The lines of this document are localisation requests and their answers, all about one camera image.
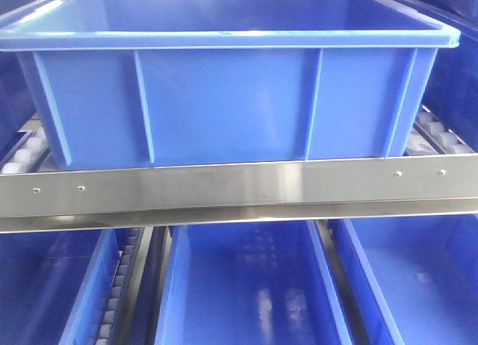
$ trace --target metal frame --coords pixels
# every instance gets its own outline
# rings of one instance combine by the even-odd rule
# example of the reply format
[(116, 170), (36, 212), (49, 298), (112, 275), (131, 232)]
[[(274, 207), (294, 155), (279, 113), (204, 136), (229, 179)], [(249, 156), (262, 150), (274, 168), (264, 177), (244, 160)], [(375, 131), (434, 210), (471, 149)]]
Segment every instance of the metal frame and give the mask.
[(478, 155), (0, 175), (0, 232), (478, 213)]

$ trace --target roller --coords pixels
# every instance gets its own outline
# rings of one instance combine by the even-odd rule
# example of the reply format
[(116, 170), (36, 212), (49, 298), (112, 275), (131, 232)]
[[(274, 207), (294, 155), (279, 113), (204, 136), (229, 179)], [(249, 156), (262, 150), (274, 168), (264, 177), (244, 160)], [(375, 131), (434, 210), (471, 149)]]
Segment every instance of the roller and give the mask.
[(452, 132), (438, 132), (433, 138), (435, 138), (436, 142), (443, 147), (459, 143), (458, 137)]
[(48, 141), (41, 137), (30, 137), (26, 144), (26, 149), (32, 149), (37, 152), (42, 152), (48, 147)]
[(423, 125), (423, 128), (425, 129), (426, 132), (428, 132), (432, 136), (435, 136), (436, 134), (439, 134), (440, 132), (445, 132), (445, 126), (443, 126), (443, 123), (438, 121), (428, 122), (425, 125)]
[(415, 120), (420, 124), (420, 125), (425, 125), (429, 122), (433, 121), (433, 116), (431, 113), (422, 111), (417, 114), (417, 117)]
[(132, 255), (134, 251), (134, 246), (125, 246), (124, 255)]
[(115, 287), (122, 287), (125, 284), (125, 276), (115, 276), (113, 284)]
[(124, 265), (124, 264), (129, 265), (130, 260), (131, 260), (130, 255), (124, 255), (123, 257), (121, 257), (121, 265)]
[(15, 173), (26, 173), (28, 171), (28, 165), (21, 162), (8, 162), (1, 169), (1, 173), (4, 175), (13, 175)]
[(37, 129), (37, 133), (35, 134), (35, 136), (46, 139), (46, 134), (45, 134), (45, 130), (43, 129), (43, 127), (39, 127)]
[(118, 304), (120, 300), (118, 298), (111, 298), (108, 300), (108, 310), (116, 311), (118, 310)]
[(32, 165), (38, 160), (39, 156), (38, 152), (33, 149), (19, 149), (13, 156), (13, 162)]
[(99, 328), (98, 338), (108, 339), (111, 333), (111, 324), (103, 324)]
[(450, 146), (445, 147), (445, 150), (447, 151), (447, 153), (450, 153), (451, 155), (459, 155), (459, 154), (462, 154), (462, 153), (472, 153), (473, 152), (473, 150), (469, 146), (463, 145), (463, 144), (450, 145)]
[(119, 276), (125, 276), (126, 273), (128, 272), (128, 267), (129, 267), (129, 265), (126, 265), (126, 264), (120, 265), (120, 266), (118, 267), (117, 274), (118, 274)]
[(113, 310), (108, 310), (105, 312), (105, 315), (103, 316), (103, 323), (104, 324), (112, 324), (114, 320), (114, 315), (115, 311)]
[(112, 298), (119, 298), (120, 295), (121, 295), (121, 290), (122, 290), (122, 287), (113, 287), (111, 289), (111, 297)]

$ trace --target metal beam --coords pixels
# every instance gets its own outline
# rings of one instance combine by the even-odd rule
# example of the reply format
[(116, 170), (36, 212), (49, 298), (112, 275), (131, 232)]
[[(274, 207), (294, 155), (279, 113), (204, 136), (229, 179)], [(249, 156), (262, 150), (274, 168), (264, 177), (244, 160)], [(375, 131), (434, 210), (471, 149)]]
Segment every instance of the metal beam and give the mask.
[(0, 175), (0, 231), (464, 212), (477, 154)]

